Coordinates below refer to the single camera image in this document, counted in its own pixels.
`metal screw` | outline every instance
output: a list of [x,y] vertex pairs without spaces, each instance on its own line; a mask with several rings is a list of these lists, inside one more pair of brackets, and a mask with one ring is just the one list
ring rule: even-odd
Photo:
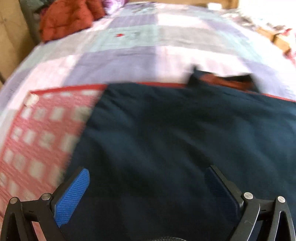
[[43,193],[41,196],[41,199],[44,201],[50,199],[50,193]]
[[281,202],[281,203],[284,203],[286,200],[285,200],[284,197],[278,196],[278,201]]
[[15,204],[16,202],[17,202],[17,198],[16,197],[11,198],[11,200],[10,200],[10,203],[11,204]]
[[245,197],[246,199],[251,200],[251,199],[253,199],[253,194],[250,193],[250,192],[245,192],[245,193],[244,193],[244,197]]

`navy blue blanket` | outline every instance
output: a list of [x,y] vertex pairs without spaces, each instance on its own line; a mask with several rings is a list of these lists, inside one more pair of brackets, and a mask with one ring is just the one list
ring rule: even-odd
[[109,85],[66,173],[84,166],[91,182],[62,231],[72,241],[225,240],[233,224],[205,185],[211,164],[242,192],[284,196],[296,223],[295,140],[293,102],[204,83]]

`purple fabric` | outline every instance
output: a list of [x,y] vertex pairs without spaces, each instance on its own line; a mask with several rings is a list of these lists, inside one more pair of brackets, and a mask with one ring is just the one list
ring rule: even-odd
[[155,14],[144,14],[135,16],[116,17],[108,26],[108,28],[121,28],[131,26],[141,26],[156,24],[157,19]]
[[215,20],[211,20],[211,19],[204,19],[204,21],[215,30],[223,31],[226,33],[231,33],[233,35],[238,36],[241,39],[248,40],[247,36],[245,36],[241,31],[239,31],[235,27],[228,24],[226,21],[219,22],[219,21],[215,21]]
[[288,98],[287,91],[281,85],[281,80],[278,78],[278,72],[275,69],[247,59],[242,59],[242,61],[253,73],[255,85],[260,92]]
[[25,80],[30,72],[31,69],[25,69],[23,71],[17,72],[5,82],[5,85],[1,88],[0,92],[0,112],[2,112],[6,107],[14,92],[18,89],[20,84],[23,82],[23,80]]
[[116,10],[124,6],[127,0],[103,0],[102,4],[104,6],[106,14],[110,15]]
[[154,46],[85,53],[63,85],[151,82],[157,76],[155,63]]
[[144,3],[136,3],[124,6],[124,9],[139,9],[139,8],[147,8],[147,7],[155,7],[155,2],[144,2]]

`black bracket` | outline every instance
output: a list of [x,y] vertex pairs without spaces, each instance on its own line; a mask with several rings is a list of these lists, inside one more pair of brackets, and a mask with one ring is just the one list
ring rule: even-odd
[[284,197],[278,196],[270,201],[257,199],[249,192],[242,193],[216,166],[207,169],[205,179],[213,194],[227,201],[226,212],[230,210],[234,213],[231,217],[240,218],[228,241],[248,241],[257,221],[263,221],[257,241],[296,241],[291,213]]
[[[69,221],[88,184],[89,172],[80,167],[53,194],[44,193],[38,200],[26,202],[12,197],[4,215],[0,241],[38,241],[32,222],[40,224],[47,241],[66,241],[59,227]],[[70,208],[65,209],[63,202],[70,203]]]

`patchwork quilt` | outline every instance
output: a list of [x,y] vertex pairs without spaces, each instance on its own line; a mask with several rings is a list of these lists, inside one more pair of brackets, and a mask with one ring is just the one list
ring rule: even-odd
[[205,8],[128,3],[93,27],[40,44],[0,92],[0,148],[28,91],[118,82],[183,83],[193,70],[252,73],[259,91],[296,100],[296,70],[268,39]]

